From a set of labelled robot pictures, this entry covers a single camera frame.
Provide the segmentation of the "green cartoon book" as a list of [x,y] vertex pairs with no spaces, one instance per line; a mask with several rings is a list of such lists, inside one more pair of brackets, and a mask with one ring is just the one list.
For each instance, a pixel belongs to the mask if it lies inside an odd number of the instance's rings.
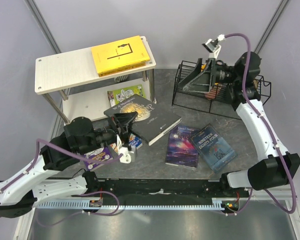
[[146,93],[144,91],[144,88],[141,84],[133,85],[129,87],[124,87],[120,89],[110,90],[107,92],[109,105],[110,107],[113,107],[120,102],[130,98],[133,95],[139,95],[141,97],[146,97]]

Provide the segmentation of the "black moon and sixpence book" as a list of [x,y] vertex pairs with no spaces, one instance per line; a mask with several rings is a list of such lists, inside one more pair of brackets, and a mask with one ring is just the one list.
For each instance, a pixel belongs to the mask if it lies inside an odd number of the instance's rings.
[[182,121],[182,117],[173,113],[172,110],[137,94],[110,107],[103,113],[107,117],[112,117],[115,114],[125,114],[126,116],[130,113],[137,114],[132,122],[131,132],[149,146]]

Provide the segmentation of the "yellow hardcover book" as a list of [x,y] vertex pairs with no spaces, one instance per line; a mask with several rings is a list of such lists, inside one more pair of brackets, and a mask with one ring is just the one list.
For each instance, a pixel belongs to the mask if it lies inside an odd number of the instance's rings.
[[93,46],[91,54],[97,73],[151,60],[139,35]]

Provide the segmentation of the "purple robinson crusoe book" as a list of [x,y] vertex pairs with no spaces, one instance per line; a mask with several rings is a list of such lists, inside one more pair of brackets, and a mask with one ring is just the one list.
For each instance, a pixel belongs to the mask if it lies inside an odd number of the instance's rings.
[[165,164],[196,169],[198,167],[199,154],[192,145],[190,138],[200,129],[185,125],[177,125],[168,137]]

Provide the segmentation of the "blue grey bottom book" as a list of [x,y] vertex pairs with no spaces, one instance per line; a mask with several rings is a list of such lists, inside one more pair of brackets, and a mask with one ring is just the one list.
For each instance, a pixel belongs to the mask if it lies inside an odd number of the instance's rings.
[[214,173],[237,157],[236,151],[208,124],[190,137],[190,142]]

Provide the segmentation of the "blue paperback book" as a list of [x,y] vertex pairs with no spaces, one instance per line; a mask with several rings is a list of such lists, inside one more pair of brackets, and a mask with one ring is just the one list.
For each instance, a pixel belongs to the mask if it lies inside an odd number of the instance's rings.
[[112,70],[108,70],[108,71],[104,71],[104,72],[98,72],[98,76],[99,77],[103,77],[103,76],[109,76],[109,75],[113,75],[116,73],[121,73],[124,71],[128,71],[128,70],[132,70],[132,69],[136,69],[136,68],[141,68],[144,67],[146,65],[146,62],[141,62],[141,63],[137,63],[134,65],[130,65],[130,66],[125,66],[122,68],[116,68],[116,69],[112,69]]

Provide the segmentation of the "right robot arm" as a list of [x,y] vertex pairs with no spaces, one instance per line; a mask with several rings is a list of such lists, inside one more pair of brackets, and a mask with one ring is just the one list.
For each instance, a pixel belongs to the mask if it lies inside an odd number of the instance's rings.
[[219,184],[219,191],[225,197],[232,196],[237,188],[260,191],[293,185],[293,177],[300,166],[299,155],[289,153],[268,123],[261,96],[254,85],[260,64],[261,58],[255,52],[245,52],[233,66],[213,56],[206,62],[199,58],[192,70],[174,85],[175,91],[194,96],[204,93],[200,86],[226,85],[226,99],[250,134],[258,163],[247,170],[222,175],[225,181]]

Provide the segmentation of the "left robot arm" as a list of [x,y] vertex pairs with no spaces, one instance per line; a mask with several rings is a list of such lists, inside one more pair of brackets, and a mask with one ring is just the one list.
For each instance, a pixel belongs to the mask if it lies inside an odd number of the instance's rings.
[[137,115],[135,111],[115,113],[108,117],[108,126],[99,129],[94,129],[89,118],[81,116],[67,124],[63,133],[51,141],[37,139],[34,159],[9,179],[0,181],[0,218],[18,218],[41,203],[61,197],[108,194],[92,171],[57,183],[44,184],[43,181],[80,161],[88,162],[85,154],[111,144],[116,144],[118,155],[106,163],[130,163],[136,156],[129,138]]

